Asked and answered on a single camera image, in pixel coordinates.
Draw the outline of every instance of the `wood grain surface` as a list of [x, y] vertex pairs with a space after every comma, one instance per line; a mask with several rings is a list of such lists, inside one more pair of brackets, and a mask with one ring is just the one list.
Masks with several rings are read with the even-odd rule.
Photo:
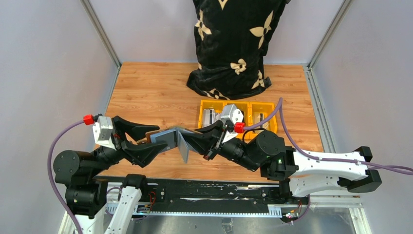
[[[198, 68], [197, 63], [138, 63], [125, 62], [120, 70], [106, 115], [142, 124], [173, 125], [197, 128], [199, 104], [202, 99], [186, 86], [188, 75]], [[272, 86], [260, 95], [243, 99], [277, 103], [284, 98], [286, 125], [297, 144], [310, 151], [322, 151], [321, 140], [301, 66], [266, 65], [265, 75]], [[291, 145], [281, 126], [279, 114], [277, 134]], [[216, 156], [206, 161], [190, 152], [185, 164], [178, 149], [159, 154], [145, 168], [132, 166], [123, 160], [101, 174], [125, 176], [143, 174], [152, 178], [203, 179], [245, 182], [269, 182], [260, 172], [251, 172]]]

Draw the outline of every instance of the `yellow plastic tray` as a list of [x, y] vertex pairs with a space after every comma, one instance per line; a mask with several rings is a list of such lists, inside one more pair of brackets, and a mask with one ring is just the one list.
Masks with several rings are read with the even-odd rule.
[[[253, 124], [253, 114], [263, 113], [264, 117], [267, 117], [273, 110], [274, 104], [270, 102], [246, 102], [246, 101], [224, 101], [224, 100], [201, 100], [199, 117], [198, 117], [198, 128], [202, 128], [202, 112], [204, 109], [215, 109], [215, 112], [221, 113], [224, 106], [235, 104], [238, 109], [244, 112], [244, 120], [246, 126], [251, 126]], [[275, 117], [269, 120], [269, 130], [277, 133], [277, 122]], [[246, 140], [252, 140], [257, 136], [257, 133], [248, 132], [245, 135]], [[242, 139], [243, 134], [238, 134], [237, 138]]]

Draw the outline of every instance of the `item in yellow bin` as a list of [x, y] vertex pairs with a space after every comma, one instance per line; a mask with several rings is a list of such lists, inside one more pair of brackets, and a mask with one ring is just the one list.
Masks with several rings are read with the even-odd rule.
[[214, 109], [205, 109], [202, 115], [202, 127], [207, 127], [213, 123], [215, 123], [221, 114], [215, 112]]
[[[263, 121], [265, 118], [266, 118], [266, 114], [265, 114], [265, 113], [257, 113], [257, 112], [255, 112], [255, 113], [253, 114], [253, 122], [254, 122], [254, 124], [259, 123], [260, 121]], [[265, 128], [265, 129], [269, 130], [269, 123], [268, 123], [268, 122], [267, 122], [267, 123], [264, 123], [263, 125], [258, 126], [258, 128]], [[260, 133], [260, 132], [262, 132], [262, 130], [255, 130], [255, 131], [254, 131], [254, 133], [257, 133], [257, 134]]]

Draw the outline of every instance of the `white wall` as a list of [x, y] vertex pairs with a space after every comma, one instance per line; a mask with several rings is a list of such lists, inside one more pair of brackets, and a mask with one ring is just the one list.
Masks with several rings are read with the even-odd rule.
[[[122, 62], [196, 61], [191, 0], [91, 2]], [[342, 2], [291, 0], [264, 62], [308, 63]]]
[[[64, 127], [105, 110], [116, 68], [78, 0], [0, 1], [0, 22], [0, 233], [57, 233], [64, 212], [48, 148]], [[56, 154], [90, 150], [92, 138], [79, 126]]]
[[[413, 167], [413, 2], [355, 0], [314, 72], [338, 151], [372, 148], [373, 162]], [[375, 234], [412, 233], [411, 176], [380, 171], [362, 196]]]

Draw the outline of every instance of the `black blanket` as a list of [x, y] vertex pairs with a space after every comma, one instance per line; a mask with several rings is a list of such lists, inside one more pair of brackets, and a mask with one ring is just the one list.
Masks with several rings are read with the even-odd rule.
[[199, 95], [241, 99], [271, 85], [264, 76], [263, 56], [286, 0], [193, 0], [199, 69], [187, 86]]

